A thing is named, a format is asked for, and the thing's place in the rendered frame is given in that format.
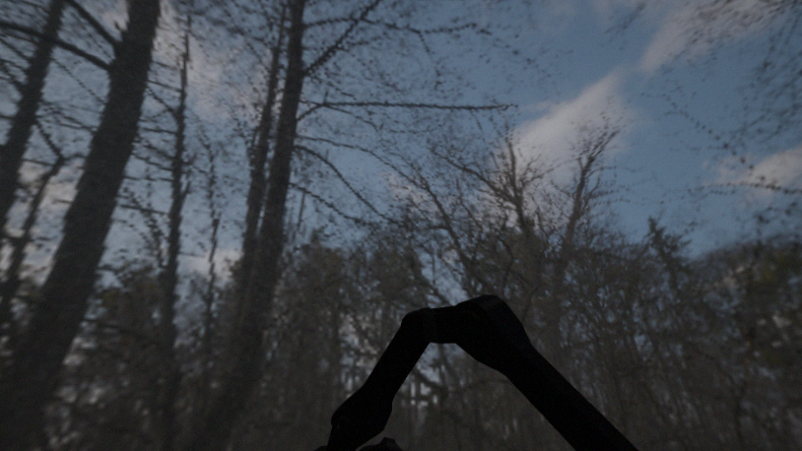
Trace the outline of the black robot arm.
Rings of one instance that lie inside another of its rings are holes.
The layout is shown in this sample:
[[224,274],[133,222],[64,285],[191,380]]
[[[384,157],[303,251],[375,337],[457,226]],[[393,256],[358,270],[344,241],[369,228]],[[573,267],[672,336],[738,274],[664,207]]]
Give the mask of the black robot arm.
[[500,297],[407,313],[365,384],[333,413],[327,446],[356,451],[384,431],[393,399],[429,343],[456,344],[500,371],[576,451],[638,451],[531,345]]

